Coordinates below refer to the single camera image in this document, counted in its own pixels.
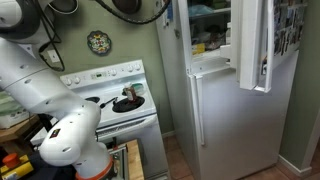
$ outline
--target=stovetop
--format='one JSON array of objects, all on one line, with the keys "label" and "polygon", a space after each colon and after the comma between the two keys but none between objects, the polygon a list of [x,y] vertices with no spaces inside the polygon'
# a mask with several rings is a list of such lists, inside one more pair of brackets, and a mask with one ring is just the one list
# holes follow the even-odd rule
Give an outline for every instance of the stovetop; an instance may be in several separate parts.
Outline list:
[{"label": "stovetop", "polygon": [[[129,121],[129,120],[137,119],[140,117],[148,116],[151,114],[155,114],[156,107],[154,105],[151,93],[148,87],[146,86],[146,84],[145,83],[143,84],[145,87],[145,92],[142,95],[140,95],[140,97],[144,98],[144,103],[137,109],[134,109],[128,112],[117,113],[112,110],[114,105],[113,105],[113,102],[110,102],[104,108],[101,109],[101,120],[98,125],[98,129],[103,128],[105,126],[117,124],[120,122]],[[99,102],[97,103],[99,106],[114,98],[117,98],[117,102],[127,98],[127,96],[122,95],[121,88],[113,91],[100,92],[100,93],[97,91],[91,91],[90,93],[89,92],[78,93],[78,95],[80,95],[84,99],[88,97],[100,98]]]},{"label": "stovetop", "polygon": [[141,96],[136,97],[134,101],[130,101],[128,98],[125,98],[119,102],[115,102],[113,104],[112,111],[116,113],[126,113],[129,111],[138,109],[140,106],[143,105],[143,103],[144,103],[144,98]]}]

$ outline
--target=stove knob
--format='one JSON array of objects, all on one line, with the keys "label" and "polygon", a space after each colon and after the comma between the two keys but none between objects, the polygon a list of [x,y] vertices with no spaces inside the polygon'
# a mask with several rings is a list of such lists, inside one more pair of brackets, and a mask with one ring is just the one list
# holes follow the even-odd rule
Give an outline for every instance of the stove knob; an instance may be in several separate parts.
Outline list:
[{"label": "stove knob", "polygon": [[112,76],[116,76],[116,75],[117,75],[117,70],[112,69],[112,70],[110,71],[110,73],[111,73]]},{"label": "stove knob", "polygon": [[66,78],[65,82],[64,82],[67,86],[71,86],[72,84],[72,80],[69,78]]},{"label": "stove knob", "polygon": [[135,68],[137,71],[140,71],[141,66],[140,66],[140,64],[136,64],[136,65],[134,65],[134,68]]},{"label": "stove knob", "polygon": [[131,65],[128,66],[128,72],[132,72],[133,71],[133,67]]},{"label": "stove knob", "polygon": [[80,79],[78,76],[76,76],[76,77],[73,79],[73,81],[74,81],[75,84],[79,84],[79,83],[81,82],[81,79]]}]

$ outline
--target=decorative plate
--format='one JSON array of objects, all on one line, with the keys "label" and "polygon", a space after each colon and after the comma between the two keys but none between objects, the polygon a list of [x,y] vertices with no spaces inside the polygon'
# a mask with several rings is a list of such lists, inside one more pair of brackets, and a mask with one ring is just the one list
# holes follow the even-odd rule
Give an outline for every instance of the decorative plate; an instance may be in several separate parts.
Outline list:
[{"label": "decorative plate", "polygon": [[101,31],[92,31],[87,36],[87,40],[89,48],[97,55],[107,55],[111,49],[111,40],[109,36]]}]

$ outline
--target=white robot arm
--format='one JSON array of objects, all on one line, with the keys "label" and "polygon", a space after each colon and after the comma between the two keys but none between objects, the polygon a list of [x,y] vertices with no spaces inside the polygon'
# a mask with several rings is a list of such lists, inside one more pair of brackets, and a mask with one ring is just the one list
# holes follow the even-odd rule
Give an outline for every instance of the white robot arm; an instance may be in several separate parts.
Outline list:
[{"label": "white robot arm", "polygon": [[[44,10],[48,3],[39,5]],[[0,0],[0,36],[0,88],[28,111],[60,120],[39,148],[41,157],[54,166],[72,164],[78,179],[107,174],[112,158],[95,140],[100,107],[74,94],[37,60],[35,52],[50,38],[32,0]]]}]

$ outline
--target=refrigerator handle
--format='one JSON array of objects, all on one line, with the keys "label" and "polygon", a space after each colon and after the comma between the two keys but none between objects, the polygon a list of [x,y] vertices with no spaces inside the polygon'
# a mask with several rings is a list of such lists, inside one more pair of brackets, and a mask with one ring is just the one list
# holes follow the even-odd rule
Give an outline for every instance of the refrigerator handle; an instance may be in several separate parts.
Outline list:
[{"label": "refrigerator handle", "polygon": [[200,140],[201,145],[205,146],[205,139],[204,139],[204,130],[203,130],[203,92],[202,92],[202,77],[203,76],[196,76],[196,83],[197,83],[197,94],[198,94],[198,111],[199,111],[199,125],[200,125]]},{"label": "refrigerator handle", "polygon": [[268,93],[271,90],[274,59],[274,0],[268,0],[268,58],[265,87],[255,87],[257,91]]}]

